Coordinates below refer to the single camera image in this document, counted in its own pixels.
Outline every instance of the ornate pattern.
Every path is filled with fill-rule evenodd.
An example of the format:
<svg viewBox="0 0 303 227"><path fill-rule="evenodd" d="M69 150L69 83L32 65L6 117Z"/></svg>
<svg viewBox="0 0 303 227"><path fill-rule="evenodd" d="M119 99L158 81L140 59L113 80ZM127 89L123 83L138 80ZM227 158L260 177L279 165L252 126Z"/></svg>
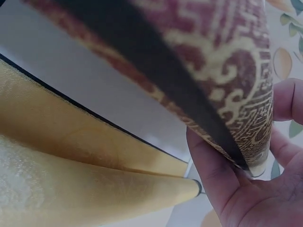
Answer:
<svg viewBox="0 0 303 227"><path fill-rule="evenodd" d="M24 0L105 58L228 155L119 53L51 0ZM268 153L272 117L269 39L262 0L129 0L206 92L252 168Z"/></svg>

